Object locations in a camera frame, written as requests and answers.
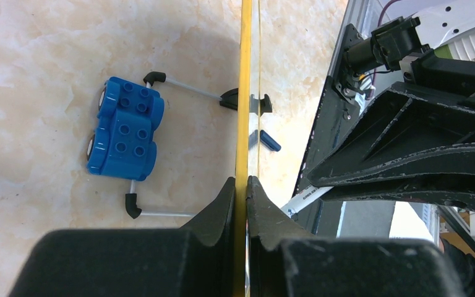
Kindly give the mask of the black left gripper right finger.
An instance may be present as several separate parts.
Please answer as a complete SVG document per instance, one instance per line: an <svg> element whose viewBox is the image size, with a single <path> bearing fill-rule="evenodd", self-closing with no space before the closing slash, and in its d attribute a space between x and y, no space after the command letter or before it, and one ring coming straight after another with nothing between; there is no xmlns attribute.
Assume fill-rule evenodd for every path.
<svg viewBox="0 0 475 297"><path fill-rule="evenodd" d="M463 296L453 266L421 239L322 238L247 182L252 296Z"/></svg>

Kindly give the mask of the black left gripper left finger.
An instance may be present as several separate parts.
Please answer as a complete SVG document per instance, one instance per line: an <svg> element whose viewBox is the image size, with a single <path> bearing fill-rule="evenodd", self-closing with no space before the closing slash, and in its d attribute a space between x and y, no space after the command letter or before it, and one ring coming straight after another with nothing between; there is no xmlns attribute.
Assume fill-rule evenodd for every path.
<svg viewBox="0 0 475 297"><path fill-rule="evenodd" d="M228 178L180 228L49 232L11 296L229 296L234 195Z"/></svg>

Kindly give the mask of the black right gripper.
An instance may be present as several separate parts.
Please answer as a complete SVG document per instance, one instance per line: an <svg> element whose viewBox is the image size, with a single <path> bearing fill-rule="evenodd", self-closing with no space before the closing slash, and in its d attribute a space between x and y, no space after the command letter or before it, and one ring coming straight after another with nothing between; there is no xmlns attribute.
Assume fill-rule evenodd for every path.
<svg viewBox="0 0 475 297"><path fill-rule="evenodd" d="M395 200L475 212L475 61L434 50L403 61L342 143L308 174L329 200Z"/></svg>

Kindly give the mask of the white whiteboard marker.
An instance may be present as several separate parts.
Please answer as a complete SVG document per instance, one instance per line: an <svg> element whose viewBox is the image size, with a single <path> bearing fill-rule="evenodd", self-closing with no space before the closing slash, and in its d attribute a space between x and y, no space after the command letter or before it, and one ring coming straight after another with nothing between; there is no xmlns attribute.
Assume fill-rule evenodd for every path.
<svg viewBox="0 0 475 297"><path fill-rule="evenodd" d="M281 210L288 217L292 217L317 199L321 198L331 189L332 187L308 186L292 197L285 205L281 207Z"/></svg>

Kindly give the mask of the blue marker cap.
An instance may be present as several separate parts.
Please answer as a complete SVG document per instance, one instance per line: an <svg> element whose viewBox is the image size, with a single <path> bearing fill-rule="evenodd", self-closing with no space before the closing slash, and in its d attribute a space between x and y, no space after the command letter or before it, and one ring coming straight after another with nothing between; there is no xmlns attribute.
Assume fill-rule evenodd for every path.
<svg viewBox="0 0 475 297"><path fill-rule="evenodd" d="M261 130L259 132L260 142L272 152L279 152L281 150L281 145L266 131Z"/></svg>

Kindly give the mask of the yellow framed whiteboard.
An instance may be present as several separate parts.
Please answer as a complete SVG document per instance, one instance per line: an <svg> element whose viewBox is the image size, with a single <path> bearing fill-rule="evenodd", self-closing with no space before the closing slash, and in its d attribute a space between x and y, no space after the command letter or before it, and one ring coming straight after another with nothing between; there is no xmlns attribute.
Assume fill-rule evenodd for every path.
<svg viewBox="0 0 475 297"><path fill-rule="evenodd" d="M250 296L249 189L257 178L258 155L249 147L259 126L261 12L259 1L243 1L235 175L215 200L184 226L155 230L171 249L158 256L137 296Z"/></svg>

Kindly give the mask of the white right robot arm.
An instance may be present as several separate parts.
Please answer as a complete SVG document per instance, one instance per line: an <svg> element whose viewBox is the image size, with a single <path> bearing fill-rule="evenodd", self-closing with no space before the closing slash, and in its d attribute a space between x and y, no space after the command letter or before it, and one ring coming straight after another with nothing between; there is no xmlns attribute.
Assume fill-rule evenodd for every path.
<svg viewBox="0 0 475 297"><path fill-rule="evenodd" d="M403 200L475 212L475 1L339 37L301 173L328 199Z"/></svg>

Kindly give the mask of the blue toy car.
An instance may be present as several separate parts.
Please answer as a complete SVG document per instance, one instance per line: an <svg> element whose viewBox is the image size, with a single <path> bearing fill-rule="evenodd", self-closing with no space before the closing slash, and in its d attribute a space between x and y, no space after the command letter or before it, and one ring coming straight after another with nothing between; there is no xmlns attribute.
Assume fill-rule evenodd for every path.
<svg viewBox="0 0 475 297"><path fill-rule="evenodd" d="M144 181L154 169L155 131L165 101L159 92L119 77L110 77L98 100L98 125L87 148L89 173Z"/></svg>

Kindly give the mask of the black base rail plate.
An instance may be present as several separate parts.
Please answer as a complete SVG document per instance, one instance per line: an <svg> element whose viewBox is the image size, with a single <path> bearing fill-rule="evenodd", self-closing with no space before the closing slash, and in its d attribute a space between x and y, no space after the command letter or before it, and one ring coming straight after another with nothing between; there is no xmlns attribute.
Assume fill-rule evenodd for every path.
<svg viewBox="0 0 475 297"><path fill-rule="evenodd" d="M333 52L333 59L328 70L319 104L312 123L301 167L297 176L293 194L296 195L310 186L308 172L322 161L345 137L348 130L359 117L360 107L342 99L333 87L334 75L337 74L345 44L361 40L355 26L343 26ZM322 196L310 198L301 210L292 216L296 223L307 231L317 235L336 235L340 222L342 202L325 202Z"/></svg>

